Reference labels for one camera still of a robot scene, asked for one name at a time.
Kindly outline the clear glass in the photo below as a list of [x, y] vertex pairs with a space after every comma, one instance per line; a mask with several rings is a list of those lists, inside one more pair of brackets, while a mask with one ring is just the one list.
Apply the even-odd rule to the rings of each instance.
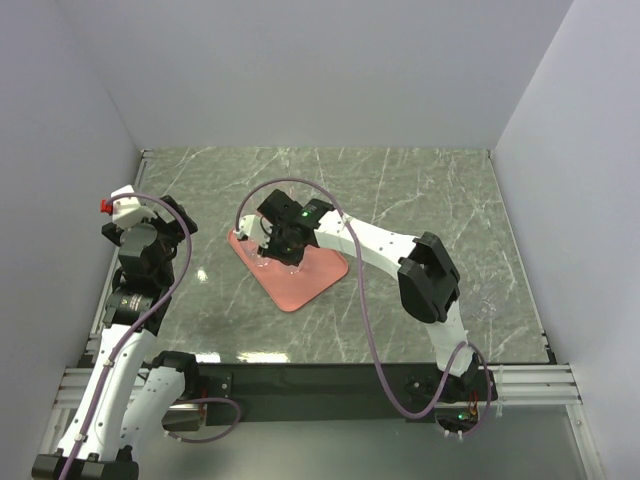
[[304, 270], [306, 264], [305, 259], [302, 259], [297, 265], [280, 264], [280, 270], [286, 275], [296, 275]]
[[253, 240], [241, 241], [239, 243], [245, 256], [245, 263], [249, 267], [264, 268], [271, 263], [271, 259], [259, 253], [260, 246]]

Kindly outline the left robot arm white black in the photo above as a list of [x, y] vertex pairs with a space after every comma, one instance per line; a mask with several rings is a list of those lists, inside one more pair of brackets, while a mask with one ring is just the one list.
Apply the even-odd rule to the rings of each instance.
[[156, 198], [131, 186], [101, 204], [111, 216], [102, 233], [118, 246], [120, 272], [105, 302], [94, 368], [75, 416], [52, 454], [40, 454], [34, 479], [136, 479], [144, 443], [177, 400], [193, 400], [201, 377], [190, 368], [160, 365], [149, 371], [140, 391], [134, 386], [171, 297], [187, 272], [175, 272], [180, 243], [190, 245], [195, 222], [171, 197]]

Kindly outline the clear glass edge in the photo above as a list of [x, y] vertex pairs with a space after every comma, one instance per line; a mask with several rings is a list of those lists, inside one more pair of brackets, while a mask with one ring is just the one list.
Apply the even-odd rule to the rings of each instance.
[[478, 322], [490, 323], [497, 315], [501, 296], [495, 290], [479, 290], [468, 297], [468, 316]]

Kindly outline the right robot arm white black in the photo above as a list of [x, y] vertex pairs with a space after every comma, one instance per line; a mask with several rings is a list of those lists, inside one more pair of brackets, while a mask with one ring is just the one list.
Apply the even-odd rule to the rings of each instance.
[[460, 306], [460, 274], [441, 239], [384, 230], [312, 199], [302, 205], [274, 190], [257, 212], [239, 220], [237, 237], [258, 245], [258, 254], [283, 265], [297, 266], [309, 247], [350, 255], [397, 281], [401, 305], [426, 325], [440, 375], [440, 399], [463, 401], [475, 387], [478, 360], [467, 340]]

